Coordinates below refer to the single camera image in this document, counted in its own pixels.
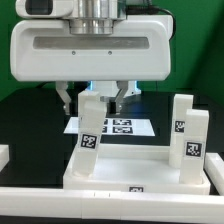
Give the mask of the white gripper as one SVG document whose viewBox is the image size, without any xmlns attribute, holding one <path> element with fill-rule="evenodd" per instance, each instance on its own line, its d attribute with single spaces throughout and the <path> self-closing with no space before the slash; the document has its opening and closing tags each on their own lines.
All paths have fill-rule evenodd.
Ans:
<svg viewBox="0 0 224 224">
<path fill-rule="evenodd" d="M 173 25 L 169 15 L 130 16 L 110 35 L 73 35 L 65 20 L 23 20 L 11 35 L 11 73 L 19 81 L 57 81 L 66 115 L 66 81 L 117 81 L 119 112 L 127 81 L 161 81 L 170 74 Z"/>
</svg>

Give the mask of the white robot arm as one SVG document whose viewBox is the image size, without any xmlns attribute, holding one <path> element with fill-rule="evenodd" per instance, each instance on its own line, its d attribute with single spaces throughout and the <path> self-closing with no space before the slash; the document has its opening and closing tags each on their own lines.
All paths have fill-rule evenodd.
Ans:
<svg viewBox="0 0 224 224">
<path fill-rule="evenodd" d="M 66 84 L 93 81 L 116 112 L 133 81 L 160 81 L 171 70 L 173 14 L 127 0 L 16 0 L 22 20 L 10 43 L 15 79 L 54 82 L 70 109 Z"/>
</svg>

